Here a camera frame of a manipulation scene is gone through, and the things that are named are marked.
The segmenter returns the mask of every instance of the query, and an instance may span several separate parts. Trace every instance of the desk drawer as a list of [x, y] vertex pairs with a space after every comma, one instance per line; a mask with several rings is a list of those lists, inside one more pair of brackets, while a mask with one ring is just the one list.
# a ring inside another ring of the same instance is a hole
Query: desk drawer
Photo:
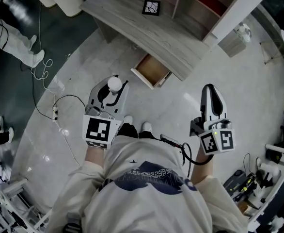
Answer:
[[149, 54], [131, 71], [152, 90], [161, 87], [171, 75], [169, 69]]

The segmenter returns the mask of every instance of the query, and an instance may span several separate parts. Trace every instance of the white pants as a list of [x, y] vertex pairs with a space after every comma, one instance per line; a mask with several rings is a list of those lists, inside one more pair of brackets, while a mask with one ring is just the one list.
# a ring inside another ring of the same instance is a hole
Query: white pants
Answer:
[[23, 36], [18, 29], [8, 25], [3, 20], [0, 20], [0, 24], [3, 24], [8, 31], [7, 35], [6, 29], [0, 25], [0, 48], [3, 48], [7, 40], [3, 50], [21, 60], [25, 65], [33, 67], [37, 60], [33, 52], [30, 51], [30, 40]]

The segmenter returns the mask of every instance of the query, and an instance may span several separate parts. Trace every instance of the glossy floor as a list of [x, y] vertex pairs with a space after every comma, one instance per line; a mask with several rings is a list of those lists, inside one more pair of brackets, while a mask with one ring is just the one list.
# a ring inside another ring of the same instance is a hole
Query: glossy floor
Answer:
[[[215, 157], [214, 174], [224, 182], [233, 172], [243, 168], [243, 158], [251, 153], [252, 169], [257, 156], [265, 153], [264, 145], [280, 136], [284, 108], [284, 62], [264, 65], [260, 41], [269, 37], [249, 17], [246, 22], [253, 37], [247, 48], [229, 58], [218, 46], [205, 55], [195, 71], [183, 82], [172, 75], [162, 88], [149, 89], [130, 69], [145, 54], [129, 40], [118, 36], [110, 44], [94, 32], [68, 59], [50, 84], [59, 91], [56, 98], [72, 94], [85, 103], [90, 90], [102, 79], [119, 74], [129, 80], [130, 92], [126, 113], [134, 117], [139, 129], [143, 121], [153, 125], [156, 137], [163, 133], [199, 147], [197, 137], [189, 138], [190, 120], [200, 115], [201, 91], [214, 84], [224, 96], [228, 116], [236, 131], [236, 150]], [[268, 51], [275, 51], [271, 45]], [[45, 92], [39, 101], [42, 113], [52, 116], [53, 94]], [[86, 143], [81, 138], [84, 107], [73, 97], [58, 102], [59, 127], [34, 111], [22, 136], [12, 179], [19, 175], [29, 179], [28, 190], [45, 206], [52, 206], [68, 174], [82, 164]], [[184, 166], [187, 172], [188, 163]]]

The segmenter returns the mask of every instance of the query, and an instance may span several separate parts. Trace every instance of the white t-shirt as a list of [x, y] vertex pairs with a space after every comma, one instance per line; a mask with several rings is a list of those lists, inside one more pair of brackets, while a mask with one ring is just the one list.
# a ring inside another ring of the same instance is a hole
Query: white t-shirt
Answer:
[[153, 139], [115, 138], [104, 168], [72, 174], [53, 206], [47, 232], [78, 213], [84, 233], [245, 233], [247, 219], [211, 176], [193, 186], [177, 150]]

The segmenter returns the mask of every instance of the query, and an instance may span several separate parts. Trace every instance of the wooden desk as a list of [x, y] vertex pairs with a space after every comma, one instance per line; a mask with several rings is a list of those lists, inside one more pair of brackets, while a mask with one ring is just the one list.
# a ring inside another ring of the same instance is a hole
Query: wooden desk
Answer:
[[185, 80], [209, 46], [172, 20], [172, 4], [159, 1], [158, 17], [142, 14], [144, 0], [86, 0], [80, 7], [97, 19], [107, 41], [115, 36], [112, 28]]

